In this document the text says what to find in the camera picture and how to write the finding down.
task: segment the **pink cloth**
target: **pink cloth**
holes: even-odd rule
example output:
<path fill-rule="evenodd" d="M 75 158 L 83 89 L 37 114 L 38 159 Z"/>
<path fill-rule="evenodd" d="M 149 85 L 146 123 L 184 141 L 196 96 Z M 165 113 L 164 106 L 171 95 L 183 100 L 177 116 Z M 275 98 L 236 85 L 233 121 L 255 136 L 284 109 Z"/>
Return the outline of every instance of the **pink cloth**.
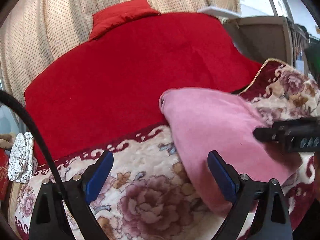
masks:
<path fill-rule="evenodd" d="M 298 153 L 282 155 L 279 145 L 263 144 L 253 137 L 257 126 L 266 125 L 255 108 L 239 96 L 183 88 L 166 91 L 159 104 L 193 186 L 217 214 L 226 215 L 231 203 L 224 199 L 208 169 L 211 150 L 217 150 L 239 174 L 258 181 L 276 178 L 281 185 L 301 164 Z"/>

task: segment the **white cloth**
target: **white cloth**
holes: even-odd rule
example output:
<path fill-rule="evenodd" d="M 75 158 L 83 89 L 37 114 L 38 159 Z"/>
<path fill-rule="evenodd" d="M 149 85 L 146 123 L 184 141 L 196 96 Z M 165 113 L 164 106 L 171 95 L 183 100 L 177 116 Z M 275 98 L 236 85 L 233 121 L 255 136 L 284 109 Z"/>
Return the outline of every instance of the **white cloth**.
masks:
<path fill-rule="evenodd" d="M 18 183 L 28 183 L 38 168 L 38 161 L 33 156 L 34 139 L 30 132 L 19 133 L 13 143 L 8 177 Z"/>

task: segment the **pink peony print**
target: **pink peony print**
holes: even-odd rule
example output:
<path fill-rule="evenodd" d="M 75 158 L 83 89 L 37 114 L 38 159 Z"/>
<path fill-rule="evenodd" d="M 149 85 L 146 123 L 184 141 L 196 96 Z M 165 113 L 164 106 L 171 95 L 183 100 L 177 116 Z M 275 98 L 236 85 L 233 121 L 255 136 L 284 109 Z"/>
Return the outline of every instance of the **pink peony print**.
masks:
<path fill-rule="evenodd" d="M 36 195 L 33 193 L 26 194 L 26 196 L 22 200 L 22 203 L 23 203 L 22 216 L 29 217 L 31 215 L 33 207 L 35 206 L 35 203 L 36 203 L 36 198 L 37 198 Z"/>
<path fill-rule="evenodd" d="M 18 198 L 17 198 L 17 206 L 16 206 L 16 212 L 20 213 L 22 205 L 21 205 L 21 201 L 23 199 L 23 195 L 24 195 L 24 191 L 27 189 L 28 184 L 22 184 Z"/>
<path fill-rule="evenodd" d="M 66 210 L 66 216 L 70 225 L 71 230 L 78 230 L 78 224 L 76 222 L 76 220 L 73 218 L 73 216 L 71 215 L 69 210 Z"/>
<path fill-rule="evenodd" d="M 292 111 L 290 111 L 291 117 L 311 117 L 311 109 L 310 107 L 296 107 Z"/>
<path fill-rule="evenodd" d="M 304 89 L 304 80 L 299 73 L 284 71 L 280 78 L 280 84 L 288 95 L 297 95 Z"/>
<path fill-rule="evenodd" d="M 267 125 L 272 125 L 274 121 L 280 120 L 283 108 L 257 107 L 257 111 L 262 116 Z"/>
<path fill-rule="evenodd" d="M 118 208 L 123 214 L 122 231 L 130 238 L 171 239 L 193 221 L 190 202 L 163 175 L 127 186 Z"/>
<path fill-rule="evenodd" d="M 101 202 L 105 199 L 105 194 L 109 191 L 111 188 L 111 184 L 113 183 L 114 178 L 109 175 L 105 181 L 105 183 L 102 186 L 102 189 L 95 201 L 92 201 L 90 203 L 90 206 L 93 207 L 99 207 L 101 206 Z"/>

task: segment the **black device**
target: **black device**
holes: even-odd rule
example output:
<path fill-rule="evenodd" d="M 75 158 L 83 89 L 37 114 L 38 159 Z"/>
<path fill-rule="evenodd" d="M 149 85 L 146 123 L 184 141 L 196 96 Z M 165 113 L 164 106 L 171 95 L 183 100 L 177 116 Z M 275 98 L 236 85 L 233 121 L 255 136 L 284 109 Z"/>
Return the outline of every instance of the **black device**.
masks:
<path fill-rule="evenodd" d="M 86 240 L 109 239 L 92 214 L 89 203 L 97 199 L 112 166 L 113 154 L 104 151 L 83 174 L 75 174 L 69 181 L 63 182 L 68 209 Z M 29 240 L 75 239 L 62 201 L 57 184 L 44 179 L 32 212 Z"/>
<path fill-rule="evenodd" d="M 257 210 L 247 240 L 292 240 L 289 211 L 279 182 L 252 180 L 238 174 L 217 151 L 208 154 L 208 167 L 226 200 L 233 206 L 212 240 L 236 240 L 255 201 Z"/>
<path fill-rule="evenodd" d="M 260 142 L 281 143 L 288 153 L 320 151 L 319 117 L 274 122 L 271 128 L 257 127 L 253 135 Z"/>

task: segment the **red fabric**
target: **red fabric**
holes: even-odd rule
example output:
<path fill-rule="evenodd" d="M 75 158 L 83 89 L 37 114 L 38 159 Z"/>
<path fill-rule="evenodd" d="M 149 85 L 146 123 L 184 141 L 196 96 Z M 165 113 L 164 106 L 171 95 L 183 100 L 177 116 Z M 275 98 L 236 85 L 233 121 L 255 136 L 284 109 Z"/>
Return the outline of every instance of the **red fabric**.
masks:
<path fill-rule="evenodd" d="M 8 163 L 8 156 L 4 153 L 4 149 L 0 148 L 0 201 L 4 201 L 9 184 Z"/>
<path fill-rule="evenodd" d="M 272 96 L 272 91 L 268 95 L 266 93 L 266 87 L 270 85 L 269 80 L 271 79 L 272 82 L 276 82 L 280 78 L 281 75 L 275 76 L 275 71 L 279 68 L 279 62 L 276 61 L 268 61 L 268 63 L 261 69 L 259 75 L 254 80 L 254 83 L 250 86 L 246 92 L 241 93 L 240 95 L 248 100 L 252 101 L 257 95 L 259 94 L 266 94 L 266 98 Z"/>
<path fill-rule="evenodd" d="M 126 22 L 159 14 L 160 12 L 150 7 L 147 0 L 132 0 L 107 7 L 93 15 L 93 28 L 89 41 L 98 39 L 103 34 Z"/>
<path fill-rule="evenodd" d="M 231 92 L 259 68 L 216 18 L 163 14 L 121 25 L 57 59 L 26 89 L 26 108 L 56 160 L 164 120 L 158 100 L 167 89 Z M 37 146 L 35 156 L 45 162 Z"/>

